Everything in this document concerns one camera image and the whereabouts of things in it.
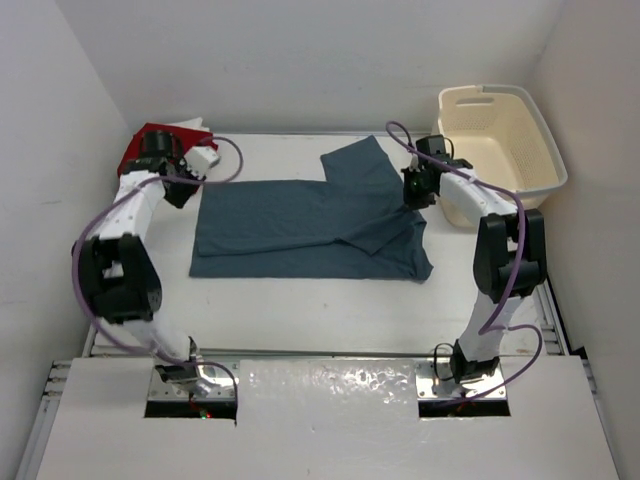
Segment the red t shirt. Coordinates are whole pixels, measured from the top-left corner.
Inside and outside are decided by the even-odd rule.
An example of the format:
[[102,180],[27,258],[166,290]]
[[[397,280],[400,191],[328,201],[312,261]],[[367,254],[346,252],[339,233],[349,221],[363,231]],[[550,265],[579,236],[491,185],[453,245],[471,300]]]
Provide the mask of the red t shirt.
[[213,134],[202,127],[192,128],[190,126],[168,125],[160,123],[146,123],[131,139],[122,160],[117,168],[117,175],[124,173],[128,162],[140,156],[142,139],[145,133],[155,131],[167,131],[174,135],[181,143],[184,152],[188,152],[192,147],[211,147],[215,152],[219,145],[214,142]]

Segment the blue t shirt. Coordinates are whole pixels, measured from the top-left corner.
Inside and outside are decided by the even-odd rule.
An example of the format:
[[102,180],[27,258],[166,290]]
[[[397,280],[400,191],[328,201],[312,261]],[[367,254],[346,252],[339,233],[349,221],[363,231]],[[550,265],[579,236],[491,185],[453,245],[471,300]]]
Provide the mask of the blue t shirt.
[[407,280],[433,266],[426,222],[377,139],[321,155],[325,178],[204,188],[189,274],[214,278]]

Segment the white printed t shirt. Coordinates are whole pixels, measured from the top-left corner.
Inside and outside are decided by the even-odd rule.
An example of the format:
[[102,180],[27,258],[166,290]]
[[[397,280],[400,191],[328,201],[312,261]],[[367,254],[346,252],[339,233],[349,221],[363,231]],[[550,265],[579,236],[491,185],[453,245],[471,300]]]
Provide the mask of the white printed t shirt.
[[184,120],[180,122],[173,122],[173,123],[170,123],[170,126],[197,130],[197,131],[210,132],[210,128],[204,125],[204,119],[202,117],[196,117],[193,119]]

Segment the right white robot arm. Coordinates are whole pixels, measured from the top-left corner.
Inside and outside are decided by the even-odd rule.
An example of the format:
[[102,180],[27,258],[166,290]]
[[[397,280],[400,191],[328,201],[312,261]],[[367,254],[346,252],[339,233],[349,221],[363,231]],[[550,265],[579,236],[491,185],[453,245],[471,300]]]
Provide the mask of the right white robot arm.
[[453,157],[444,136],[423,137],[410,151],[411,163],[402,170],[405,205],[420,210],[441,200],[476,228],[472,273],[478,295],[450,357],[453,381],[475,380],[495,371],[512,317],[546,279],[544,219],[511,192],[481,181],[467,160]]

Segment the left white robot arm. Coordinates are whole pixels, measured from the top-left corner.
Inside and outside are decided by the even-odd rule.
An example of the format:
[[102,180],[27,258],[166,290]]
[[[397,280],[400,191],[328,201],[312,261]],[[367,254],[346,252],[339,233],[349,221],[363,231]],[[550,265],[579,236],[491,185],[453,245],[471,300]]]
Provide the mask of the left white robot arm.
[[204,128],[146,124],[118,166],[112,205],[72,249],[73,286],[98,329],[128,332],[138,343],[133,350],[152,356],[160,378],[182,389],[203,380],[198,347],[159,314],[162,285],[145,237],[158,205],[183,208],[218,160]]

